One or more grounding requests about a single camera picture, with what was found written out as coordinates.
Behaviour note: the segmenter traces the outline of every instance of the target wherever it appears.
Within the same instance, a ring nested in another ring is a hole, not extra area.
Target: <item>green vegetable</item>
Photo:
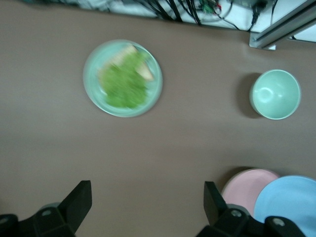
[[[136,69],[147,57],[146,53],[133,52],[124,57],[121,65],[110,65],[101,70],[99,80],[109,105],[136,108],[145,102],[146,81]]]

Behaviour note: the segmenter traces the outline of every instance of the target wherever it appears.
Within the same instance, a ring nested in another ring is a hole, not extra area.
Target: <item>screw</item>
[[[237,210],[232,210],[231,214],[235,217],[241,217],[242,214],[240,211],[237,211]]]
[[[46,210],[46,211],[43,211],[43,213],[41,214],[42,216],[48,216],[51,214],[51,211],[50,210]]]
[[[282,221],[279,218],[273,218],[273,223],[276,224],[277,226],[285,226],[284,221]]]
[[[8,221],[8,218],[6,218],[6,217],[0,219],[0,225],[1,225],[1,224],[4,224],[4,223],[7,222],[7,221]]]

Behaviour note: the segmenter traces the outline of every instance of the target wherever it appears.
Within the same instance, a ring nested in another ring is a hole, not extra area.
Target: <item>pink plate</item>
[[[279,176],[265,169],[249,169],[238,173],[226,184],[222,195],[227,204],[245,207],[251,216],[261,191]]]

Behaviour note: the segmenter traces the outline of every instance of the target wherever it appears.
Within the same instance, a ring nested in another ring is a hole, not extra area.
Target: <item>blue plate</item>
[[[284,176],[259,194],[254,218],[264,223],[268,216],[293,221],[307,237],[316,237],[316,181],[303,176]]]
[[[106,103],[106,93],[101,88],[97,73],[113,56],[132,44],[138,51],[149,54],[147,66],[154,76],[153,81],[147,82],[147,99],[137,108],[116,108]],[[97,47],[87,59],[83,70],[84,88],[92,100],[101,110],[118,117],[134,117],[148,111],[158,100],[162,89],[162,73],[157,60],[141,45],[128,40],[114,40]]]

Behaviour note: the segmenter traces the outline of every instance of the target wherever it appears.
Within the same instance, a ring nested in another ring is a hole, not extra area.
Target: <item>bread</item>
[[[117,55],[115,55],[112,59],[109,60],[109,62],[106,63],[105,67],[108,67],[109,65],[117,65],[120,66],[123,61],[124,57],[130,53],[136,52],[137,49],[133,45],[129,45],[126,48],[124,48],[122,51],[120,51]],[[139,68],[136,69],[136,71],[141,75],[145,80],[147,81],[153,81],[154,76],[149,70],[147,64],[144,62]]]

